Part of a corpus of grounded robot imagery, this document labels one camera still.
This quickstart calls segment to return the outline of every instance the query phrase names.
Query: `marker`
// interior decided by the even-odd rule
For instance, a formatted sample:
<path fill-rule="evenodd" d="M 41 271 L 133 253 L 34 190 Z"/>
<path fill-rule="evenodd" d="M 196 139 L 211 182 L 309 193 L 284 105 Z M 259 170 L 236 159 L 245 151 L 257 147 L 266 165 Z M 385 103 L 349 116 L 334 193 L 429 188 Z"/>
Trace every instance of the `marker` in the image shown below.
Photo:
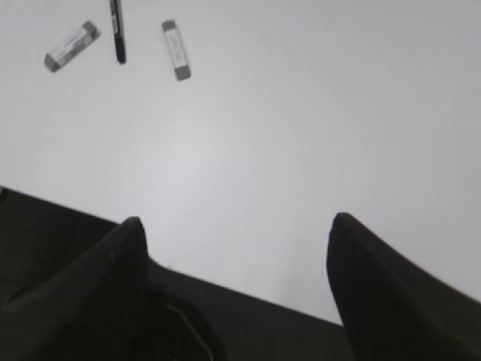
<path fill-rule="evenodd" d="M 122 7 L 120 0 L 110 0 L 110 14 L 112 15 L 113 39 L 115 52 L 120 64 L 126 62 L 126 43 L 123 38 Z"/>

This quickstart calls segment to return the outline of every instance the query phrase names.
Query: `eraser label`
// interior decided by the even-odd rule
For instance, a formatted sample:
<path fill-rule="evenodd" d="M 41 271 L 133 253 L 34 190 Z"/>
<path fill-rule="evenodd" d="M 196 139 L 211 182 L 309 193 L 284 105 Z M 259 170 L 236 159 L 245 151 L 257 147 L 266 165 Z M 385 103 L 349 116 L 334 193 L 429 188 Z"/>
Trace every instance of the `eraser label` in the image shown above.
<path fill-rule="evenodd" d="M 183 66 L 188 65 L 187 55 L 183 49 L 182 39 L 180 39 L 180 34 L 177 31 L 177 28 L 166 31 L 165 37 L 167 38 L 168 47 L 171 50 L 174 67 L 182 68 Z"/>

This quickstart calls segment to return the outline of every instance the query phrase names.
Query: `whiteboard eraser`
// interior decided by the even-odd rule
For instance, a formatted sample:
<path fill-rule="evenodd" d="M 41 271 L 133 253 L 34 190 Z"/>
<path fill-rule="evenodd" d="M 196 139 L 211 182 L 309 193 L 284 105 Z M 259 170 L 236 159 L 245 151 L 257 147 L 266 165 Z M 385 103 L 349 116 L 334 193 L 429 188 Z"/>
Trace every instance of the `whiteboard eraser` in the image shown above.
<path fill-rule="evenodd" d="M 168 48 L 171 51 L 171 58 L 177 80 L 189 79 L 192 76 L 192 72 L 179 28 L 177 28 L 173 20 L 168 20 L 162 24 L 162 31 L 167 39 Z"/>
<path fill-rule="evenodd" d="M 47 53 L 44 60 L 45 66 L 53 72 L 59 70 L 88 47 L 99 35 L 97 28 L 87 21 L 79 30 Z"/>

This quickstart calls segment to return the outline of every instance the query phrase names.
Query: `gray eraser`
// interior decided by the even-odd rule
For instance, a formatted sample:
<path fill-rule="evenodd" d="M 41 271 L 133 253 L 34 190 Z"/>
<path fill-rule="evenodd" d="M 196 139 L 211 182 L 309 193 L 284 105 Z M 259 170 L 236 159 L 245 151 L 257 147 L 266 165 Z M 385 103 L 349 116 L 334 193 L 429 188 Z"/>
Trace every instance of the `gray eraser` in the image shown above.
<path fill-rule="evenodd" d="M 168 48 L 171 52 L 175 75 L 178 80 L 189 79 L 192 76 L 186 48 L 180 36 L 179 28 L 173 20 L 162 24 L 162 31 L 167 39 Z"/>
<path fill-rule="evenodd" d="M 99 35 L 95 25 L 87 21 L 79 30 L 47 53 L 44 60 L 45 66 L 51 71 L 59 70 L 88 47 Z"/>

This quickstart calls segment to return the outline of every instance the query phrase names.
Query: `eraser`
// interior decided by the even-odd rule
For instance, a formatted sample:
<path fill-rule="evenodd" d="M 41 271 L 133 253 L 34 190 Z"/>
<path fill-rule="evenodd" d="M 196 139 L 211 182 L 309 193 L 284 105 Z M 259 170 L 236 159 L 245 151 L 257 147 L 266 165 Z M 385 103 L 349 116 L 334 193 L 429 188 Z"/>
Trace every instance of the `eraser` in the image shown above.
<path fill-rule="evenodd" d="M 51 71 L 59 70 L 88 47 L 99 35 L 97 28 L 87 21 L 79 30 L 47 53 L 44 60 L 45 66 Z"/>
<path fill-rule="evenodd" d="M 162 24 L 162 31 L 167 39 L 177 79 L 189 79 L 192 76 L 192 72 L 190 71 L 189 59 L 187 58 L 186 48 L 180 36 L 179 28 L 173 20 L 168 20 Z"/>

